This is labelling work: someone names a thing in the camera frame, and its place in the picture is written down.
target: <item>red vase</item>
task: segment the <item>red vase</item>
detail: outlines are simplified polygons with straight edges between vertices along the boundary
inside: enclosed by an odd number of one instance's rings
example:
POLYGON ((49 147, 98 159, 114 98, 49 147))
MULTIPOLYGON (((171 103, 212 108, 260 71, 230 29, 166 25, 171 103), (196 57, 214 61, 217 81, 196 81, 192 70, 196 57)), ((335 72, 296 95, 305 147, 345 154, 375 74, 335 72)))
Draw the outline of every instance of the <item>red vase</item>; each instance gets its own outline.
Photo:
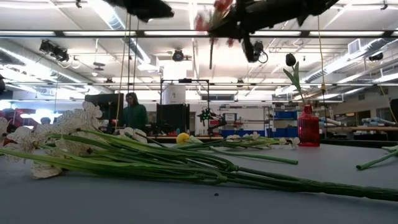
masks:
POLYGON ((319 147, 319 119, 312 114, 312 106, 305 105, 302 115, 297 119, 299 146, 319 147))

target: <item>workbench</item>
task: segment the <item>workbench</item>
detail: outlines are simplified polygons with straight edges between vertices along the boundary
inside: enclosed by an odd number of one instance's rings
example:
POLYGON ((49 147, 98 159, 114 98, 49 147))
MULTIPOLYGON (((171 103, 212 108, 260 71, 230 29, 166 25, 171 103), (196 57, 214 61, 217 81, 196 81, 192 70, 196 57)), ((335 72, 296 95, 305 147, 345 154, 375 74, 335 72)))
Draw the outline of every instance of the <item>workbench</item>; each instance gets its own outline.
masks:
POLYGON ((389 141, 397 140, 398 127, 334 127, 328 128, 329 133, 346 133, 347 139, 354 139, 354 132, 356 131, 384 131, 387 133, 387 139, 389 141))
MULTIPOLYGON (((380 149, 321 145, 251 151, 297 159, 288 165, 228 157, 238 165, 319 181, 398 189, 398 159, 357 171, 380 149)), ((26 165, 0 157, 1 224, 397 223, 398 202, 176 182, 104 179, 78 172, 34 180, 26 165)))
MULTIPOLYGON (((176 136, 148 136, 148 138, 153 139, 160 143, 176 143, 176 136)), ((224 139, 222 136, 195 136, 195 138, 201 140, 202 142, 211 142, 224 139)))

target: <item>table surface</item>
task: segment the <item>table surface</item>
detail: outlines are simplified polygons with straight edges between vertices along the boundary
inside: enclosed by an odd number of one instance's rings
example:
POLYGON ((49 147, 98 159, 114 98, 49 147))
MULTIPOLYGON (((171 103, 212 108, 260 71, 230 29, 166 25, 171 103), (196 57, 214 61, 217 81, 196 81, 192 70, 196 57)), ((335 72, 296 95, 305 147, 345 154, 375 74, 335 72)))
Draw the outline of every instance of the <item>table surface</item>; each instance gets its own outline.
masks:
MULTIPOLYGON (((357 171, 380 149, 322 145, 251 153, 299 160, 298 166, 226 157, 238 165, 298 177, 398 189, 398 159, 357 171)), ((0 223, 397 223, 398 203, 244 188, 103 179, 69 172, 34 180, 29 162, 0 157, 0 223)))
POLYGON ((398 128, 397 127, 335 127, 335 128, 328 128, 328 131, 329 132, 398 131, 398 128))

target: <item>flower bouquet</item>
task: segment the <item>flower bouquet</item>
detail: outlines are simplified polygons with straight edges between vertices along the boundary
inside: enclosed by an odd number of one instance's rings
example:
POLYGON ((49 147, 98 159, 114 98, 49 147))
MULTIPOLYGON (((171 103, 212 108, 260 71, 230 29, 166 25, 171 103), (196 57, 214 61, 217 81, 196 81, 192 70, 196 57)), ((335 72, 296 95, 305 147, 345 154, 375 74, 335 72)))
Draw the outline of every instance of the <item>flower bouquet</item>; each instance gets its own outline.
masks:
POLYGON ((35 178, 53 177, 66 169, 107 178, 206 185, 231 182, 270 190, 398 201, 395 189, 319 182, 248 169, 214 154, 166 147, 158 142, 148 144, 144 133, 131 129, 122 131, 120 136, 104 134, 98 131, 99 108, 88 102, 83 103, 83 108, 66 112, 52 126, 38 126, 33 131, 18 128, 8 135, 17 143, 8 144, 0 152, 11 160, 33 160, 35 178), (45 155, 33 154, 35 148, 44 148, 45 155))

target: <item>fluorescent light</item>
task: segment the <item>fluorescent light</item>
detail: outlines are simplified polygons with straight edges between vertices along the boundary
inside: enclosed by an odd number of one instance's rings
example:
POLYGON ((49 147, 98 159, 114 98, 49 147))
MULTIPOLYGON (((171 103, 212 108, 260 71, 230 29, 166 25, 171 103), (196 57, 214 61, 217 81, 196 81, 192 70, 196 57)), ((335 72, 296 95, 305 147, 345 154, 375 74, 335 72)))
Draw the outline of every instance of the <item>fluorescent light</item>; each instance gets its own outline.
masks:
POLYGON ((347 78, 344 78, 344 79, 338 81, 337 83, 346 83, 346 82, 350 82, 350 81, 353 81, 353 80, 356 79, 356 78, 359 78, 360 76, 361 76, 361 75, 352 75, 352 76, 350 76, 350 77, 347 77, 347 78))
POLYGON ((0 31, 0 35, 2 36, 12 36, 12 35, 24 35, 24 36, 55 36, 55 33, 53 31, 19 31, 19 30, 13 30, 13 31, 0 31))
POLYGON ((392 75, 384 75, 381 78, 373 80, 373 83, 387 82, 387 81, 390 81, 390 80, 394 80, 396 78, 398 78, 398 73, 395 73, 395 74, 392 74, 392 75))
POLYGON ((6 101, 0 101, 0 110, 11 108, 11 103, 6 101))
POLYGON ((64 31, 65 36, 128 36, 135 35, 134 31, 64 31))
POLYGON ((357 88, 357 89, 355 89, 355 90, 350 90, 350 91, 347 91, 346 93, 344 93, 344 94, 352 94, 352 93, 356 93, 357 91, 360 91, 360 90, 363 90, 364 88, 362 87, 362 88, 357 88))
POLYGON ((384 31, 318 31, 310 32, 310 36, 380 36, 384 31))
POLYGON ((252 35, 264 35, 264 36, 283 36, 283 35, 289 35, 289 36, 298 36, 300 35, 300 31, 257 31, 252 35))
POLYGON ((206 31, 181 30, 181 31, 145 31, 145 35, 207 35, 206 31))
MULTIPOLYGON (((330 99, 330 98, 336 97, 336 96, 338 96, 338 95, 339 95, 339 94, 326 94, 326 95, 325 95, 325 99, 330 99)), ((319 96, 317 99, 322 100, 322 99, 323 99, 323 96, 319 96)))

